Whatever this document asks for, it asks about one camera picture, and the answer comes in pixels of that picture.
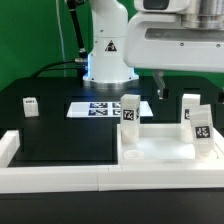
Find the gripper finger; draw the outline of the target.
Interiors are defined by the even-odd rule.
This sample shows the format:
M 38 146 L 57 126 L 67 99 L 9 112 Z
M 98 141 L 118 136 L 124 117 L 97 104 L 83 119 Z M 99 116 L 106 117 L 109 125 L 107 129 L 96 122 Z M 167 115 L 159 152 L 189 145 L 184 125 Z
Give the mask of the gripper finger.
M 217 102 L 220 104 L 224 104 L 224 92 L 223 91 L 218 93 Z

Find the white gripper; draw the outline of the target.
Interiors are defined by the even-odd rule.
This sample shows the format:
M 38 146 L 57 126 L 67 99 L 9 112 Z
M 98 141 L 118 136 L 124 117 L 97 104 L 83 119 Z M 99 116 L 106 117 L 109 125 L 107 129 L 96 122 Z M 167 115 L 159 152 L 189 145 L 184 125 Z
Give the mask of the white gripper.
M 123 57 L 129 67 L 157 69 L 157 93 L 167 99 L 163 70 L 224 72 L 224 30 L 185 29 L 179 15 L 139 12 L 129 21 Z

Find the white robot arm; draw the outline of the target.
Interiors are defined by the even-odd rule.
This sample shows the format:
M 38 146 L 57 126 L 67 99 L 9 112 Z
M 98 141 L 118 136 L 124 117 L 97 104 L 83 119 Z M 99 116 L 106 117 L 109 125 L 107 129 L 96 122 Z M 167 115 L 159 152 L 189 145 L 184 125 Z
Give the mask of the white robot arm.
M 224 73 L 224 0 L 133 0 L 128 16 L 118 0 L 89 0 L 93 49 L 84 83 L 120 88 L 136 68 L 151 69 L 165 98 L 166 70 Z

